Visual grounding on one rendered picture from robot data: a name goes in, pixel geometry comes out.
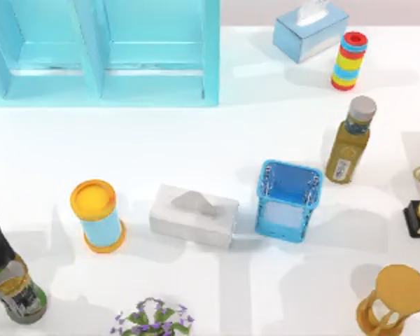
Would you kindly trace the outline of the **white tissue box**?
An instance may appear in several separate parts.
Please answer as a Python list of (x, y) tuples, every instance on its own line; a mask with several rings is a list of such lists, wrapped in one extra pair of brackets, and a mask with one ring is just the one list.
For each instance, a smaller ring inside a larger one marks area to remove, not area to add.
[(189, 242), (229, 248), (239, 202), (162, 184), (149, 213), (153, 232)]

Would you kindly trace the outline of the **blue basket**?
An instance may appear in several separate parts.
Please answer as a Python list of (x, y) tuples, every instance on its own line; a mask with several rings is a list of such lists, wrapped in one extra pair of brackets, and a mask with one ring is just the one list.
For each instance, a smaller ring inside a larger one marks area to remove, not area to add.
[(305, 238), (319, 205), (323, 174), (319, 169), (278, 160), (263, 163), (256, 195), (255, 232), (298, 243)]

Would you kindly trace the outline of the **orange and blue can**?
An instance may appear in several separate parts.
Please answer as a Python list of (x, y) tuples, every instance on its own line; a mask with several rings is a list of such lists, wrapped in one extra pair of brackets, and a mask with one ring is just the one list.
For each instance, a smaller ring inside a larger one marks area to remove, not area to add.
[(71, 193), (71, 208), (80, 220), (85, 243), (95, 253), (112, 253), (125, 240), (125, 224), (116, 201), (113, 187), (100, 179), (84, 181)]

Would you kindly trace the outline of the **olive green bottle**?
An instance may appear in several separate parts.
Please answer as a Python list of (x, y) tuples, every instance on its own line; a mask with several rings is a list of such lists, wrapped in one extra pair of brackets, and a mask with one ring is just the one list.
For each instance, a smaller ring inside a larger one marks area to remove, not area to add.
[(325, 176), (333, 183), (346, 184), (354, 171), (370, 138), (370, 123), (377, 112), (375, 101), (361, 95), (351, 100), (344, 121), (337, 130), (328, 159)]

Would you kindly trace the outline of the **light blue rack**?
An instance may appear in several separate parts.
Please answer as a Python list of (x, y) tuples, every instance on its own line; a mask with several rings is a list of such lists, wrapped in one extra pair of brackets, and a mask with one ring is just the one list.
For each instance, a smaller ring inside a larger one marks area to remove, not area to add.
[(0, 0), (0, 106), (215, 106), (220, 0)]

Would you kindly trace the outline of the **purple flower plant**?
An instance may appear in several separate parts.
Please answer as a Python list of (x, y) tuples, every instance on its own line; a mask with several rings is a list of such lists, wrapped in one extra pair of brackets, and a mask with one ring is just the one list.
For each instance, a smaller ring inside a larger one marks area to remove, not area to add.
[(120, 311), (114, 317), (109, 336), (190, 336), (195, 322), (188, 308), (147, 297), (134, 311)]

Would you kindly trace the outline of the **light blue tissue box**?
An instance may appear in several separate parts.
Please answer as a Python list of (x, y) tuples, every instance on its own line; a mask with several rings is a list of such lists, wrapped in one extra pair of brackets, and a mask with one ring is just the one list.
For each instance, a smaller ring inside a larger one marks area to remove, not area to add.
[(272, 42), (299, 64), (338, 44), (348, 19), (347, 12), (329, 0), (304, 0), (276, 19)]

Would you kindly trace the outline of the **stack of coloured rings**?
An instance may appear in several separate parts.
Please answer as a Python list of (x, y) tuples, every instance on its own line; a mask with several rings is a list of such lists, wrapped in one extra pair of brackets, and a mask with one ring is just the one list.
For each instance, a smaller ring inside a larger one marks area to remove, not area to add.
[(367, 46), (368, 38), (359, 31), (348, 31), (343, 35), (330, 77), (335, 89), (347, 91), (356, 85)]

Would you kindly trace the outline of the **wooden hourglass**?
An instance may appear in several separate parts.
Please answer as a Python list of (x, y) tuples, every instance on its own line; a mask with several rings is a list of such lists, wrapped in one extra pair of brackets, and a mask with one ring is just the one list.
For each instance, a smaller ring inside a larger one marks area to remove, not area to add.
[(367, 336), (400, 336), (405, 321), (420, 312), (420, 273), (407, 265), (385, 266), (374, 290), (360, 302), (356, 321)]

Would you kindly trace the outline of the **black and green bottle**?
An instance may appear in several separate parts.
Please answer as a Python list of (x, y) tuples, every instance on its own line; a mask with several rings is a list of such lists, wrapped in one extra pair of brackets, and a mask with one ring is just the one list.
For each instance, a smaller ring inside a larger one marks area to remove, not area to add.
[(40, 320), (47, 309), (45, 292), (33, 282), (27, 264), (13, 250), (1, 228), (0, 301), (10, 319), (24, 325)]

